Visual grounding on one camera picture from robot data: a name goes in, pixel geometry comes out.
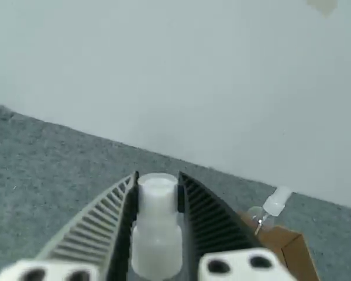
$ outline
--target white plastic cap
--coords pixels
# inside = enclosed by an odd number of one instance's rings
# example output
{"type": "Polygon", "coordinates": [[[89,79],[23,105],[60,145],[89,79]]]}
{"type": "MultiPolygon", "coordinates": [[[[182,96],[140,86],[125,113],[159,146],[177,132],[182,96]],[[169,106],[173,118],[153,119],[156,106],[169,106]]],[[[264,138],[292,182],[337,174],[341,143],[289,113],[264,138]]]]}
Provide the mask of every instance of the white plastic cap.
{"type": "Polygon", "coordinates": [[[139,178],[139,213],[132,236],[132,267],[148,280],[164,280],[182,268],[182,232],[177,224],[177,184],[170,174],[139,178]]]}
{"type": "Polygon", "coordinates": [[[278,217],[285,207],[287,199],[293,193],[288,187],[278,187],[275,192],[268,197],[263,205],[263,209],[274,217],[278,217]]]}

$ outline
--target white plastic bottle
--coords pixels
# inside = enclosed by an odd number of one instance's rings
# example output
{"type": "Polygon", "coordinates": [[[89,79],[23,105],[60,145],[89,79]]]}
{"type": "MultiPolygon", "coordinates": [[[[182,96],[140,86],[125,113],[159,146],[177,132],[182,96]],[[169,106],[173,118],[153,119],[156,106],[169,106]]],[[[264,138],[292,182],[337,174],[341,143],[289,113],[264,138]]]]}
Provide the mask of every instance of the white plastic bottle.
{"type": "Polygon", "coordinates": [[[170,279],[181,271],[183,238],[177,223],[178,180],[163,173],[138,180],[139,213],[132,235],[132,268],[150,281],[170,279]]]}
{"type": "Polygon", "coordinates": [[[284,209],[291,193],[292,191],[287,187],[278,187],[262,207],[252,207],[247,211],[247,216],[254,222],[255,235],[260,231],[269,231],[274,227],[276,217],[284,209]]]}

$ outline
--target brown cardboard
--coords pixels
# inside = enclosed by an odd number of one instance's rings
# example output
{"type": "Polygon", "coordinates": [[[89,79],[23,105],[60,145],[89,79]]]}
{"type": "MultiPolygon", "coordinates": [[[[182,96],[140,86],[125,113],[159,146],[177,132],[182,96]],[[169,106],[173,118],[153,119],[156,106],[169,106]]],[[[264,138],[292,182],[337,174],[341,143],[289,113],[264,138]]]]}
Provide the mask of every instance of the brown cardboard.
{"type": "MultiPolygon", "coordinates": [[[[252,222],[242,217],[252,227],[252,222]]],[[[319,281],[317,271],[302,234],[276,226],[257,236],[260,242],[275,253],[298,281],[319,281]]]]}

